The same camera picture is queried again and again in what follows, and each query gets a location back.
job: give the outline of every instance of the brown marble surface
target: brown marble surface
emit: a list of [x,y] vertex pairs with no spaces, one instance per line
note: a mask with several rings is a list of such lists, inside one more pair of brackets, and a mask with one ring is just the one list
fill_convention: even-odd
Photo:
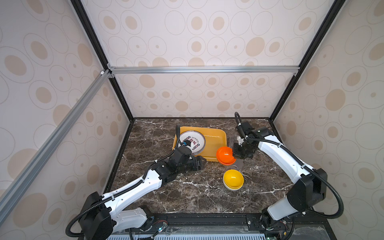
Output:
[[[266,126],[264,119],[243,119],[254,128]],[[237,136],[234,119],[137,119],[128,139],[112,190],[141,176],[150,162],[167,155],[175,136],[176,124],[213,127],[226,132],[227,143]],[[229,166],[208,162],[199,172],[182,174],[171,183],[150,192],[127,209],[147,205],[152,213],[253,213],[281,199],[291,186],[283,170],[261,151],[244,160],[244,185],[230,191],[223,185]]]

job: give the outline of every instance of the light blue vent grille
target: light blue vent grille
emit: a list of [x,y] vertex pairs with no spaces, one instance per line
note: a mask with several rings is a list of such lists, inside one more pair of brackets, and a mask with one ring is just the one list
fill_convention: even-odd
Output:
[[[144,237],[135,235],[134,240]],[[130,240],[129,235],[111,235],[108,240]],[[156,236],[154,240],[266,240],[262,233],[242,234],[172,234],[170,236]]]

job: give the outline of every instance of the orange bowl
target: orange bowl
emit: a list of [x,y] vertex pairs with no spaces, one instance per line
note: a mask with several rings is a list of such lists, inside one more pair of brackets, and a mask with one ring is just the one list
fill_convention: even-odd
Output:
[[229,166],[236,162],[236,159],[232,156],[232,148],[230,147],[221,147],[216,152],[216,158],[219,163]]

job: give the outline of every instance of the tray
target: tray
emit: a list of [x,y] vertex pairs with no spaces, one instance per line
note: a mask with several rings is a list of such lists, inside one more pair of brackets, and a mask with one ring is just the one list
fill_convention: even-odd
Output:
[[[205,148],[199,154],[207,161],[218,162],[216,152],[220,147],[227,146],[227,135],[221,129],[207,127],[180,127],[180,134],[186,131],[197,131],[205,137]],[[176,135],[173,141],[172,149],[176,146]]]

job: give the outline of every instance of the patterned wallpaper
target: patterned wallpaper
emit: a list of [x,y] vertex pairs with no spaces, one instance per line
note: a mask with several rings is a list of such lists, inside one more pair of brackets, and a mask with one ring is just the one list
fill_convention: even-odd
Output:
[[[302,160],[328,173],[344,214],[339,240],[384,235],[384,0],[343,8],[275,124]],[[330,191],[316,210],[335,213]]]
[[293,73],[117,74],[135,117],[269,117]]
[[0,196],[100,70],[66,1],[0,1]]
[[[108,80],[0,227],[1,240],[69,239],[65,228],[104,189],[128,119]],[[73,232],[80,232],[76,223]]]
[[333,0],[83,0],[113,66],[298,65]]

